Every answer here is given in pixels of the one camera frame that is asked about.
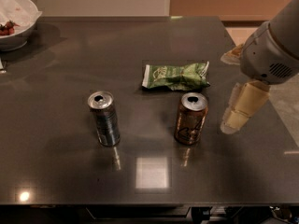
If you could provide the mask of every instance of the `orange wall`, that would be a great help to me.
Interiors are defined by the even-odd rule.
[[[291,0],[170,0],[171,16],[219,16],[223,21],[266,21]]]

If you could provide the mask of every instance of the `black table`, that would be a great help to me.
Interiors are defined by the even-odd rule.
[[[216,17],[41,19],[26,46],[0,53],[0,204],[299,204],[298,146],[273,102],[239,133],[220,130],[247,81],[220,61],[234,45]],[[173,136],[184,92],[142,89],[143,69],[203,60],[209,112],[200,144],[184,146]],[[97,141],[94,91],[115,97],[115,147]]]

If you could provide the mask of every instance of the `black can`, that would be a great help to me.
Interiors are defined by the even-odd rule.
[[[178,103],[175,138],[182,144],[193,145],[200,140],[200,134],[207,113],[206,97],[200,93],[184,94]]]
[[[93,112],[100,143],[104,146],[118,144],[121,136],[113,95],[107,91],[98,91],[89,97],[88,105]]]

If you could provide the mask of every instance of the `bowl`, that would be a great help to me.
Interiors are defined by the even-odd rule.
[[[16,0],[28,14],[37,14],[38,9],[31,0]],[[12,35],[0,35],[0,51],[19,49],[27,43],[28,37],[33,32],[36,20],[29,23],[24,29],[15,29]]]

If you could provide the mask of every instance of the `green packet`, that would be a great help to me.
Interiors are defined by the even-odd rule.
[[[172,91],[191,91],[209,87],[206,72],[209,62],[183,66],[146,65],[142,86],[155,88],[166,86]]]

